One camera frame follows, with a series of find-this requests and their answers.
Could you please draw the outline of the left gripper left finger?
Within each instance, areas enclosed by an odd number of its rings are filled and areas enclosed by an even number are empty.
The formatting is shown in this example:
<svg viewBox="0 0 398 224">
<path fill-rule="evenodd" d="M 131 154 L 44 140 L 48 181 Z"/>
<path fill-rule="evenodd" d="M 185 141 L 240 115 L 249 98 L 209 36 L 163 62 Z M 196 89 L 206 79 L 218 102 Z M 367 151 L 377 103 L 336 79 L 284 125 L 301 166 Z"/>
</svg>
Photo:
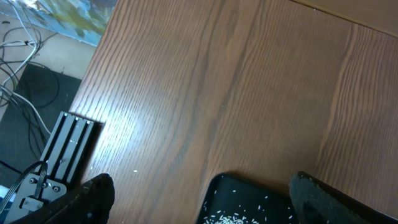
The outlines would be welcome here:
<svg viewBox="0 0 398 224">
<path fill-rule="evenodd" d="M 107 224 L 115 199 L 109 174 L 100 174 L 16 224 Z"/>
</svg>

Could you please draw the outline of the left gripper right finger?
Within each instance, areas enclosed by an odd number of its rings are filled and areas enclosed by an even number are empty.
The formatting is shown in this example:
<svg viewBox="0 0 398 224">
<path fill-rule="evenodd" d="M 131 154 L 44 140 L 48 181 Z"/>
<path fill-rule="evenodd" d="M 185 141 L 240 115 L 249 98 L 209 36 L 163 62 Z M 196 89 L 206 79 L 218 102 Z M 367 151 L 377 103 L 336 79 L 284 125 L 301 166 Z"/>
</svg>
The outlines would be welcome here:
<svg viewBox="0 0 398 224">
<path fill-rule="evenodd" d="M 396 218 L 370 208 L 303 171 L 291 178 L 289 195 L 301 224 L 397 224 Z"/>
</svg>

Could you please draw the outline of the white rice pile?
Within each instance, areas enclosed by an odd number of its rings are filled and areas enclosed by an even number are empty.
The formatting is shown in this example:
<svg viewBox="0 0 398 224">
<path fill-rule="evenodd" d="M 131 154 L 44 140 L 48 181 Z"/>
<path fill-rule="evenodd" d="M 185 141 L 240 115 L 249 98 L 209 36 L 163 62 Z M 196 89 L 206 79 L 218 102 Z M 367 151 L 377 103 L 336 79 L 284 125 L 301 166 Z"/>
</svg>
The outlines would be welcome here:
<svg viewBox="0 0 398 224">
<path fill-rule="evenodd" d="M 202 224 L 295 224 L 290 200 L 270 191 L 215 190 L 206 197 L 196 220 Z"/>
</svg>

